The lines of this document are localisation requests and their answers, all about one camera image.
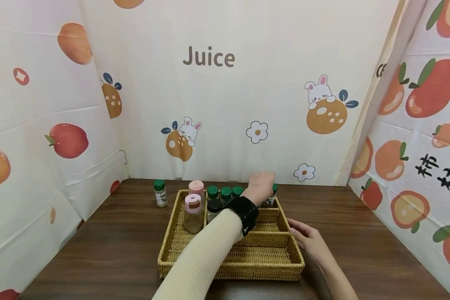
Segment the bunny illustration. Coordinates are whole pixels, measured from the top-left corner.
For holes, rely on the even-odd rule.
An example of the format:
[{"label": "bunny illustration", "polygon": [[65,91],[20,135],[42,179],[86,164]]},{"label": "bunny illustration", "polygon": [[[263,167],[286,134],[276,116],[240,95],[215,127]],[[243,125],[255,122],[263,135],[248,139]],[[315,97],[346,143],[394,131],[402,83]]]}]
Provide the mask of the bunny illustration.
[{"label": "bunny illustration", "polygon": [[188,140],[188,145],[193,147],[195,145],[195,139],[197,138],[198,130],[202,127],[202,123],[198,122],[192,125],[192,119],[189,117],[183,118],[184,123],[180,126],[178,134],[184,136]]},{"label": "bunny illustration", "polygon": [[317,107],[317,102],[323,99],[327,99],[327,102],[333,102],[337,98],[332,95],[332,91],[327,85],[328,78],[326,75],[320,76],[318,79],[318,84],[315,85],[313,82],[305,83],[305,89],[308,91],[308,109],[313,110]]}]

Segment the arm sleeve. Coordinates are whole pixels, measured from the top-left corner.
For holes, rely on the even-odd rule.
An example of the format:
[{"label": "arm sleeve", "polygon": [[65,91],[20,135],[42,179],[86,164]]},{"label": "arm sleeve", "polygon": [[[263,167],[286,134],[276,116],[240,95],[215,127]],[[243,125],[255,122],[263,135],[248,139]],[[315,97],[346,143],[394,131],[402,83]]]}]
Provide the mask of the arm sleeve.
[{"label": "arm sleeve", "polygon": [[218,268],[242,239],[242,221],[224,209],[185,247],[152,300],[205,299]]}]

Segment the pink cap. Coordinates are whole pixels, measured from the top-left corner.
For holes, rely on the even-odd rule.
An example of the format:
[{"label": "pink cap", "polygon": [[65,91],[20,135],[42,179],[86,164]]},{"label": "pink cap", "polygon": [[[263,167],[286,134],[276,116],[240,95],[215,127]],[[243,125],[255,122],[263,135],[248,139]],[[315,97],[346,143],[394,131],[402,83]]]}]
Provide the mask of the pink cap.
[{"label": "pink cap", "polygon": [[202,207],[202,197],[197,194],[188,194],[185,197],[185,210],[188,213],[194,214],[200,211]]},{"label": "pink cap", "polygon": [[203,195],[203,188],[203,182],[201,182],[200,180],[194,180],[188,184],[188,193]]}]

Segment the wooden table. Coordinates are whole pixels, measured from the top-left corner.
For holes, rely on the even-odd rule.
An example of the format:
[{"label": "wooden table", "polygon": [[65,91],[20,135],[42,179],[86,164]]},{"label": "wooden table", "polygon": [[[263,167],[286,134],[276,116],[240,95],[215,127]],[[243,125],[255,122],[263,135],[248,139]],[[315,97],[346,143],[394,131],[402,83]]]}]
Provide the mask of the wooden table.
[{"label": "wooden table", "polygon": [[[151,180],[125,180],[20,299],[151,299],[162,282],[157,258],[175,196],[187,185],[167,181],[168,207],[157,208]],[[280,185],[278,196],[287,217],[319,229],[361,300],[450,299],[351,190]],[[300,281],[216,280],[207,299],[330,299],[317,266],[305,260]]]}]

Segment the wicker tray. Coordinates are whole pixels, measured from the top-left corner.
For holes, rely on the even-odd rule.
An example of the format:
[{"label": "wicker tray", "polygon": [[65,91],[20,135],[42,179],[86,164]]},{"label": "wicker tray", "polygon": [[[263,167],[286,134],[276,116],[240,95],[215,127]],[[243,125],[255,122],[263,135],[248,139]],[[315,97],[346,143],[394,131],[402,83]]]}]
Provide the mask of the wicker tray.
[{"label": "wicker tray", "polygon": [[[182,250],[197,235],[189,233],[183,227],[184,203],[187,195],[188,190],[179,190],[175,199],[158,255],[160,278],[165,278]],[[298,280],[300,278],[305,262],[297,242],[288,231],[289,224],[278,199],[275,199],[274,208],[259,208],[259,211],[257,226],[244,239],[232,246],[218,269],[215,279]],[[206,225],[206,210],[204,214],[204,225]]]}]

